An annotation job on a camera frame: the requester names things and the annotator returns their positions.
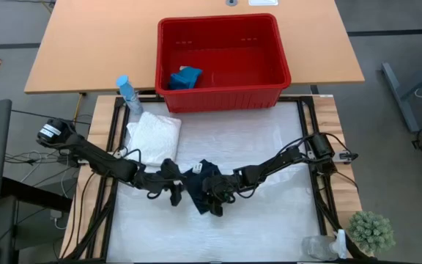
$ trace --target water bottle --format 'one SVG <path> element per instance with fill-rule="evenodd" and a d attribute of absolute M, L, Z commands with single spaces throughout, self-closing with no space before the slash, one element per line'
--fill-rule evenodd
<path fill-rule="evenodd" d="M 143 106 L 141 105 L 134 88 L 128 81 L 128 76 L 120 76 L 116 80 L 116 85 L 120 88 L 120 95 L 125 99 L 126 105 L 132 113 L 137 115 L 143 114 Z"/>
<path fill-rule="evenodd" d="M 336 260 L 347 258 L 346 235 L 338 230 L 336 239 L 326 235 L 315 235 L 303 239 L 303 250 L 318 260 Z"/>

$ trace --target wooden board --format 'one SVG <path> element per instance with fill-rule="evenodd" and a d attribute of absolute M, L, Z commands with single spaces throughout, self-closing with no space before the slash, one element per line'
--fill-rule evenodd
<path fill-rule="evenodd" d="M 95 106 L 95 111 L 92 118 L 91 130 L 89 132 L 88 140 L 92 144 L 96 144 L 98 147 L 103 149 L 106 148 L 106 144 L 108 141 L 108 132 L 111 125 L 111 118 L 114 111 L 114 102 L 116 96 L 114 95 L 104 95 L 99 96 L 97 99 L 97 105 Z M 336 110 L 335 100 L 333 96 L 314 96 L 314 105 L 316 111 L 317 122 L 319 124 L 319 129 L 321 132 L 332 133 L 342 142 L 344 142 L 343 131 L 341 129 L 340 120 L 338 118 L 338 112 Z M 309 133 L 311 132 L 311 124 L 310 124 L 310 116 L 306 116 L 306 120 L 308 123 Z M 120 125 L 116 128 L 116 135 L 120 134 Z M 114 148 L 118 145 L 119 137 L 115 138 L 116 144 Z M 335 151 L 343 150 L 343 147 L 335 140 L 330 138 L 330 143 L 333 146 Z M 349 178 L 354 180 L 354 175 L 352 173 L 352 168 L 350 165 L 337 165 L 338 170 L 348 176 Z M 70 246 L 68 247 L 67 252 L 71 252 L 75 247 L 75 239 L 77 237 L 77 230 L 78 230 L 78 220 L 79 220 L 79 212 L 81 206 L 81 195 L 87 179 L 91 175 L 91 171 L 89 167 L 84 167 L 81 169 L 78 179 L 78 189 L 75 198 L 76 202 L 76 213 L 75 213 L 75 232 L 73 235 L 73 240 L 71 241 Z M 92 215 L 92 211 L 94 210 L 95 200 L 97 198 L 97 190 L 98 184 L 100 181 L 100 177 L 95 175 L 91 181 L 89 182 L 88 188 L 86 189 L 86 193 L 84 195 L 84 205 L 83 205 L 83 217 L 81 222 L 81 230 L 80 230 L 80 237 L 82 238 L 87 230 L 89 225 L 89 219 Z M 356 191 L 356 188 L 353 186 L 351 182 L 345 180 L 342 177 L 338 177 L 336 175 L 332 176 L 331 178 L 331 185 L 333 189 L 333 196 L 336 203 L 336 210 L 338 213 L 338 218 L 342 227 L 346 228 L 348 225 L 348 219 L 352 216 L 353 213 L 356 211 L 362 210 L 359 195 Z M 67 229 L 64 234 L 64 240 L 62 244 L 62 252 L 64 251 L 67 242 L 70 238 L 71 227 L 73 224 L 73 207 L 71 207 L 71 214 L 68 220 Z M 327 224 L 327 231 L 331 234 L 330 225 Z M 103 237 L 103 227 L 100 228 L 99 233 L 97 234 L 96 240 L 96 247 L 94 256 L 100 256 L 100 244 Z"/>
<path fill-rule="evenodd" d="M 116 90 L 128 74 L 136 89 L 155 83 L 157 28 L 170 17 L 272 13 L 293 84 L 364 81 L 334 0 L 283 0 L 235 7 L 224 0 L 58 0 L 25 92 Z"/>

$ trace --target red basket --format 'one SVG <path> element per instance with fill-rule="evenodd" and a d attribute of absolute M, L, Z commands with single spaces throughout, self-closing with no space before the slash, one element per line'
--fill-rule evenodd
<path fill-rule="evenodd" d="M 195 88 L 169 89 L 180 66 L 203 70 Z M 159 22 L 155 90 L 170 112 L 267 108 L 290 84 L 278 24 L 270 14 Z"/>

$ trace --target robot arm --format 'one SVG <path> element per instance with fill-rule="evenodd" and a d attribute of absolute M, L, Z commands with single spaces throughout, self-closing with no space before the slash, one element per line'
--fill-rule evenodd
<path fill-rule="evenodd" d="M 307 141 L 314 158 L 299 151 L 299 146 Z M 182 199 L 183 185 L 175 181 L 185 182 L 185 176 L 179 167 L 170 159 L 164 160 L 160 171 L 146 173 L 146 166 L 137 161 L 125 158 L 115 158 L 101 150 L 75 132 L 74 125 L 64 120 L 49 120 L 37 134 L 37 142 L 44 147 L 57 150 L 69 150 L 74 158 L 82 158 L 89 162 L 92 170 L 104 177 L 114 177 L 123 183 L 138 189 L 148 190 L 148 198 L 154 199 L 162 190 L 171 191 L 171 204 L 177 206 Z M 288 144 L 276 156 L 260 165 L 249 165 L 234 169 L 233 175 L 211 175 L 203 179 L 199 188 L 202 189 L 204 205 L 216 216 L 223 215 L 222 204 L 233 203 L 234 194 L 250 198 L 255 189 L 271 174 L 287 166 L 307 163 L 316 164 L 318 172 L 331 175 L 336 172 L 332 157 L 335 155 L 328 138 L 323 133 L 307 136 Z M 248 197 L 241 193 L 252 191 Z"/>
<path fill-rule="evenodd" d="M 77 134 L 72 123 L 60 119 L 47 121 L 37 134 L 37 143 L 56 150 L 69 150 L 76 160 L 87 160 L 98 175 L 114 177 L 135 188 L 148 190 L 151 194 L 160 194 L 162 190 L 170 189 L 173 206 L 177 206 L 181 200 L 180 192 L 183 187 L 181 184 L 175 185 L 174 181 L 181 180 L 182 175 L 178 166 L 170 159 L 162 163 L 160 174 L 146 173 L 144 164 L 113 157 Z"/>

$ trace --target green plant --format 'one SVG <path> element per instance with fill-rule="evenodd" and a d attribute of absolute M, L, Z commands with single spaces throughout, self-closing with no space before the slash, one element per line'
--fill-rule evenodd
<path fill-rule="evenodd" d="M 395 246 L 390 220 L 372 212 L 356 212 L 349 219 L 348 233 L 360 249 L 370 254 Z"/>

